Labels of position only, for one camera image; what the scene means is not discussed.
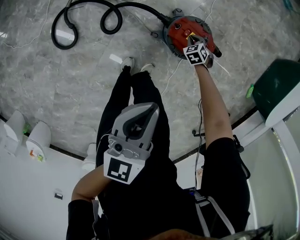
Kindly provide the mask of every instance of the black hose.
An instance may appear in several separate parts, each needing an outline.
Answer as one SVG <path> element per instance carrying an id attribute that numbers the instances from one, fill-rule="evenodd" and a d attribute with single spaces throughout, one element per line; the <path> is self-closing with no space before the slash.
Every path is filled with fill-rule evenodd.
<path id="1" fill-rule="evenodd" d="M 105 1 L 105 0 L 78 0 L 78 1 L 72 2 L 71 5 L 70 5 L 70 7 L 73 7 L 73 6 L 77 5 L 77 4 L 85 3 L 85 2 L 100 3 L 100 4 L 103 4 L 103 5 L 106 5 L 106 6 L 109 7 L 109 9 L 103 14 L 103 16 L 101 18 L 101 21 L 100 21 L 100 28 L 101 28 L 101 30 L 104 33 L 109 34 L 109 35 L 115 34 L 122 27 L 123 18 L 122 18 L 121 12 L 118 9 L 118 8 L 121 8 L 121 7 L 136 7 L 136 8 L 141 8 L 143 10 L 146 10 L 146 11 L 152 13 L 153 15 L 155 15 L 159 20 L 161 20 L 163 22 L 164 25 L 168 25 L 169 21 L 170 21 L 168 17 L 166 17 L 163 14 L 159 13 L 157 10 L 153 9 L 152 7 L 149 7 L 149 6 L 145 5 L 145 4 L 137 3 L 137 2 L 124 2 L 124 3 L 119 3 L 117 5 L 113 5 L 112 3 L 108 2 L 108 1 Z M 69 10 L 70 7 L 65 7 L 63 10 L 61 10 L 57 14 L 56 18 L 53 21 L 52 28 L 51 28 L 51 38 L 52 38 L 52 41 L 53 41 L 54 45 L 57 48 L 62 49 L 62 50 L 67 50 L 67 49 L 72 48 L 77 43 L 77 40 L 78 40 L 77 29 L 76 29 L 75 25 L 72 24 L 69 21 L 69 18 L 68 18 L 68 10 Z M 117 26 L 113 30 L 108 30 L 105 27 L 105 21 L 106 21 L 106 18 L 108 17 L 108 15 L 111 12 L 115 12 L 115 14 L 117 15 L 118 23 L 117 23 Z M 57 24 L 57 21 L 59 20 L 59 18 L 61 17 L 61 15 L 64 15 L 65 23 L 74 32 L 74 40 L 73 40 L 73 42 L 70 45 L 67 45 L 67 46 L 59 44 L 59 42 L 57 41 L 56 36 L 55 36 L 56 24 Z"/>

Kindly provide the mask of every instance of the black sleeve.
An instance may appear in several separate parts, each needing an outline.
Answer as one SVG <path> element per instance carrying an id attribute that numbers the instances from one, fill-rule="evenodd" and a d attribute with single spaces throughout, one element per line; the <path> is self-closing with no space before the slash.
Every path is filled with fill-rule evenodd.
<path id="1" fill-rule="evenodd" d="M 68 205 L 67 240 L 91 240 L 93 230 L 93 204 L 85 200 L 74 200 Z"/>
<path id="2" fill-rule="evenodd" d="M 250 194 L 234 141 L 230 138 L 215 140 L 208 146 L 204 158 L 201 192 L 215 199 L 236 232 L 244 231 Z"/>

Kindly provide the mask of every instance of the cable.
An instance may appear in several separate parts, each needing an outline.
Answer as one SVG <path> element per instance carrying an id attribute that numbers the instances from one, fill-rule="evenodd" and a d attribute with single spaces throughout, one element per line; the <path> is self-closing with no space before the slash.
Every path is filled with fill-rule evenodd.
<path id="1" fill-rule="evenodd" d="M 210 15 L 212 14 L 212 8 L 213 8 L 213 6 L 214 6 L 214 4 L 215 4 L 215 1 L 217 1 L 217 0 L 214 0 L 214 1 L 212 2 L 211 8 L 210 8 L 210 14 L 208 14 L 208 16 L 206 17 L 206 19 L 204 20 L 205 22 L 206 22 L 206 20 L 210 17 Z"/>
<path id="2" fill-rule="evenodd" d="M 165 91 L 167 90 L 167 88 L 168 88 L 168 86 L 169 86 L 169 81 L 170 81 L 170 79 L 173 77 L 173 75 L 176 73 L 176 71 L 177 71 L 177 69 L 178 69 L 180 63 L 182 62 L 182 60 L 183 60 L 183 59 L 181 59 L 181 60 L 179 61 L 178 65 L 177 65 L 177 67 L 176 67 L 176 69 L 175 69 L 175 71 L 172 73 L 172 75 L 171 75 L 171 76 L 169 77 L 169 79 L 168 79 L 167 86 L 165 87 L 165 90 L 164 90 L 163 93 L 161 94 L 161 100 L 162 100 L 162 101 L 163 101 L 163 95 L 164 95 Z"/>
<path id="3" fill-rule="evenodd" d="M 230 73 L 226 70 L 226 68 L 225 67 L 223 67 L 221 64 L 219 64 L 216 60 L 214 60 L 226 73 L 228 73 L 228 75 L 229 76 L 231 76 L 230 75 Z"/>
<path id="4" fill-rule="evenodd" d="M 102 138 L 103 138 L 104 136 L 109 136 L 109 135 L 110 135 L 110 134 L 104 134 L 104 135 L 100 138 L 99 144 L 98 144 L 98 146 L 97 146 L 96 154 L 97 154 L 97 152 L 98 152 L 98 148 L 99 148 L 99 146 L 100 146 L 100 143 L 101 143 Z"/>
<path id="5" fill-rule="evenodd" d="M 13 47 L 13 46 L 11 46 L 11 45 L 8 45 L 8 44 L 6 44 L 5 42 L 3 42 L 3 43 L 4 43 L 7 47 L 11 47 L 12 49 L 22 48 L 22 47 L 25 47 L 25 46 L 27 46 L 27 45 L 32 44 L 32 42 L 33 42 L 35 39 L 37 39 L 37 38 L 42 34 L 43 27 L 44 27 L 44 25 L 46 24 L 46 21 L 48 20 L 48 10 L 49 10 L 50 3 L 51 3 L 51 0 L 49 0 L 48 6 L 47 6 L 47 10 L 46 10 L 47 16 L 46 16 L 46 19 L 45 19 L 45 21 L 44 21 L 44 24 L 43 24 L 43 26 L 42 26 L 42 28 L 41 28 L 41 31 L 39 32 L 39 34 L 38 34 L 35 38 L 32 39 L 32 41 L 31 41 L 30 43 L 26 43 L 26 44 L 24 44 L 23 46 L 15 46 L 15 47 Z"/>
<path id="6" fill-rule="evenodd" d="M 155 15 L 159 20 L 162 21 L 162 23 L 165 25 L 165 26 L 168 26 L 170 24 L 170 18 L 169 17 L 166 17 L 165 15 L 159 13 L 157 10 L 155 10 L 154 8 L 152 7 L 149 7 L 145 4 L 142 4 L 142 3 L 138 3 L 138 2 L 123 2 L 123 3 L 119 3 L 117 5 L 114 5 L 106 0 L 78 0 L 78 1 L 75 1 L 75 2 L 72 2 L 72 0 L 69 0 L 67 6 L 62 9 L 58 14 L 57 16 L 55 17 L 54 21 L 53 21 L 53 24 L 52 24 L 52 28 L 51 28 L 51 38 L 52 38 L 52 41 L 54 43 L 54 45 L 59 48 L 59 49 L 62 49 L 62 50 L 67 50 L 67 49 L 70 49 L 72 48 L 78 41 L 78 32 L 77 32 L 77 28 L 75 27 L 75 25 L 73 23 L 71 23 L 69 21 L 69 18 L 68 18 L 68 9 L 70 7 L 73 7 L 77 4 L 81 4 L 81 3 L 85 3 L 85 2 L 95 2 L 95 3 L 99 3 L 99 4 L 103 4 L 103 5 L 106 5 L 109 7 L 109 9 L 103 14 L 102 18 L 101 18 L 101 21 L 100 21 L 100 28 L 101 30 L 106 33 L 106 34 L 115 34 L 116 32 L 118 32 L 120 29 L 121 29 L 121 26 L 123 24 L 123 17 L 122 17 L 122 14 L 121 12 L 119 11 L 118 8 L 122 8 L 122 7 L 136 7 L 136 8 L 141 8 L 143 10 L 146 10 L 150 13 L 152 13 L 153 15 Z M 117 26 L 113 29 L 113 30 L 108 30 L 106 27 L 105 27 L 105 21 L 106 21 L 106 18 L 108 17 L 108 15 L 111 13 L 111 12 L 115 12 L 115 14 L 117 15 L 117 18 L 118 18 L 118 23 L 117 23 Z M 65 20 L 65 23 L 66 25 L 73 30 L 74 32 L 74 40 L 73 42 L 70 44 L 70 45 L 61 45 L 57 39 L 56 39 L 56 36 L 55 36 L 55 33 L 56 33 L 56 24 L 59 20 L 59 18 L 64 15 L 64 20 Z"/>
<path id="7" fill-rule="evenodd" d="M 198 165 L 198 159 L 199 159 L 199 156 L 200 156 L 200 147 L 202 146 L 202 137 L 200 135 L 201 126 L 202 126 L 202 98 L 199 100 L 198 109 L 200 111 L 200 125 L 199 125 L 200 143 L 199 143 L 199 148 L 198 148 L 198 151 L 197 151 L 196 163 L 195 163 L 195 190 L 197 190 L 197 165 Z"/>

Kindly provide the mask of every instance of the white cable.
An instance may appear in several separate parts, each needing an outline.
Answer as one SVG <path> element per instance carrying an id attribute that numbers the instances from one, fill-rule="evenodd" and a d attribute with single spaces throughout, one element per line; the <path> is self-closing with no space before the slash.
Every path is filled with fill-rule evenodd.
<path id="1" fill-rule="evenodd" d="M 223 67 L 221 64 L 219 64 L 215 59 L 214 59 L 214 61 L 226 72 L 226 73 L 228 73 L 228 75 L 229 76 L 231 76 L 230 75 L 230 73 L 226 70 L 226 68 L 225 67 Z"/>
<path id="2" fill-rule="evenodd" d="M 13 46 L 11 46 L 11 45 L 8 45 L 8 44 L 6 44 L 5 42 L 3 42 L 3 43 L 4 43 L 7 47 L 11 47 L 12 49 L 16 49 L 16 48 L 22 48 L 22 47 L 25 47 L 25 46 L 27 46 L 27 45 L 30 45 L 35 39 L 37 39 L 37 38 L 42 34 L 43 27 L 44 27 L 44 25 L 46 24 L 46 21 L 48 20 L 48 9 L 49 9 L 49 6 L 50 6 L 50 2 L 51 2 L 51 0 L 49 0 L 48 6 L 47 6 L 47 11 L 46 11 L 47 16 L 46 16 L 46 19 L 45 19 L 45 21 L 44 21 L 44 24 L 43 24 L 43 26 L 42 26 L 42 28 L 41 28 L 41 31 L 40 31 L 39 35 L 37 35 L 35 38 L 33 38 L 32 41 L 31 41 L 30 43 L 26 43 L 26 44 L 24 44 L 23 46 L 15 46 L 15 47 L 13 47 Z"/>
<path id="3" fill-rule="evenodd" d="M 210 15 L 211 15 L 211 13 L 212 13 L 212 8 L 213 8 L 213 6 L 214 6 L 214 4 L 215 4 L 215 1 L 217 1 L 217 0 L 214 0 L 214 1 L 212 2 L 211 8 L 210 8 L 210 14 L 208 14 L 208 16 L 206 17 L 205 22 L 206 22 L 206 20 L 210 17 Z"/>
<path id="4" fill-rule="evenodd" d="M 110 135 L 110 134 L 104 134 L 104 135 L 100 138 L 100 142 L 99 142 L 99 144 L 98 144 L 96 153 L 98 152 L 98 148 L 99 148 L 99 146 L 100 146 L 100 143 L 101 143 L 102 138 L 103 138 L 104 136 L 109 136 L 109 135 Z"/>
<path id="5" fill-rule="evenodd" d="M 164 90 L 163 93 L 161 94 L 161 100 L 163 100 L 163 95 L 164 95 L 165 91 L 167 90 L 167 88 L 168 88 L 168 86 L 169 86 L 169 81 L 170 81 L 170 79 L 171 79 L 171 78 L 173 77 L 173 75 L 176 73 L 176 71 L 177 71 L 177 69 L 178 69 L 180 63 L 182 62 L 182 60 L 183 60 L 183 59 L 180 60 L 180 62 L 178 63 L 178 65 L 177 65 L 177 67 L 176 67 L 176 69 L 175 69 L 175 71 L 174 71 L 174 72 L 172 73 L 172 75 L 169 77 L 167 86 L 165 87 L 165 90 Z"/>

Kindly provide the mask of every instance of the black shirt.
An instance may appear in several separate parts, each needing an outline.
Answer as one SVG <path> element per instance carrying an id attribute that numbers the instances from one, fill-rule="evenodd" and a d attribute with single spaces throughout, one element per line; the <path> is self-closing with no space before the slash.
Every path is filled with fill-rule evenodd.
<path id="1" fill-rule="evenodd" d="M 234 141 L 221 138 L 205 152 L 200 193 L 215 199 L 236 232 L 246 227 L 249 189 Z M 170 159 L 152 154 L 130 185 L 112 181 L 98 197 L 105 215 L 95 232 L 99 239 L 147 239 L 170 229 L 182 229 L 203 236 L 195 199 L 176 182 L 177 169 Z M 221 238 L 229 231 L 211 204 L 201 208 L 211 237 Z M 95 237 L 92 203 L 72 201 L 68 206 L 67 240 Z"/>

